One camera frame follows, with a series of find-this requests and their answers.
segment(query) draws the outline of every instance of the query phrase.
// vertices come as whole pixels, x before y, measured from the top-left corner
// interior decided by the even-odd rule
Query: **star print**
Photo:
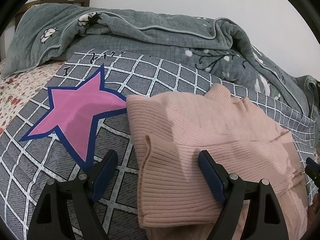
[[[76,87],[48,87],[50,109],[20,139],[43,138],[55,132],[77,164],[93,165],[98,121],[126,113],[126,98],[104,87],[104,65]]]

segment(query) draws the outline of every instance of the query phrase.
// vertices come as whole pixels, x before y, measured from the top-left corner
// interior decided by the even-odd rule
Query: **blue gripper pad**
[[[93,183],[93,190],[90,199],[94,203],[103,197],[117,165],[118,154],[116,151],[113,151]]]
[[[199,168],[202,171],[202,174],[207,181],[209,188],[212,192],[213,197],[220,202],[221,205],[225,205],[227,201],[227,197],[224,194],[224,186],[220,177],[215,172],[214,168],[212,167],[210,161],[204,155],[203,152],[199,153],[198,156],[198,164]]]
[[[306,159],[306,164],[310,165],[312,168],[314,168],[316,171],[320,172],[320,165],[318,163],[316,163],[313,159],[311,159],[310,157],[308,157]]]

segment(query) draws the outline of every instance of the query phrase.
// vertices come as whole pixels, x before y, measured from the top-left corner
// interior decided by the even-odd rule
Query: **ribbed knit texture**
[[[207,238],[221,206],[198,167],[201,150],[244,180],[268,179],[290,240],[305,232],[308,199],[292,135],[248,98],[231,98],[227,88],[214,84],[204,96],[129,95],[127,111],[140,166],[139,224],[149,239]],[[247,208],[248,201],[234,240],[240,239]]]

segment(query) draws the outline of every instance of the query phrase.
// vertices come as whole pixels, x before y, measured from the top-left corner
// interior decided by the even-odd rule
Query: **wooden headboard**
[[[43,3],[70,3],[70,4],[78,4],[81,7],[89,7],[90,0],[37,0],[33,2],[26,3],[15,15],[15,30],[20,22],[24,13],[36,4],[43,4]]]

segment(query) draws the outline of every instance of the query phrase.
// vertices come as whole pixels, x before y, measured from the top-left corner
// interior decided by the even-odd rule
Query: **gray checkered bed sheet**
[[[93,52],[98,57],[90,62]],[[303,166],[307,157],[314,158],[314,122],[273,98],[195,68],[150,56],[95,49],[76,52],[0,137],[0,215],[18,239],[26,240],[32,213],[46,181],[72,180],[81,172],[55,133],[37,140],[19,142],[19,139],[49,109],[47,87],[76,86],[101,64],[105,66],[105,87],[125,96],[152,96],[166,91],[203,95],[213,83],[220,83],[233,96],[247,96],[290,130]],[[119,162],[103,198],[95,204],[100,222],[111,240],[147,239],[137,221],[138,165],[127,114],[99,121],[94,160],[101,161],[108,149],[118,152]],[[311,203],[317,188],[308,176],[305,178]],[[76,239],[83,239],[72,201],[68,202],[68,208]]]

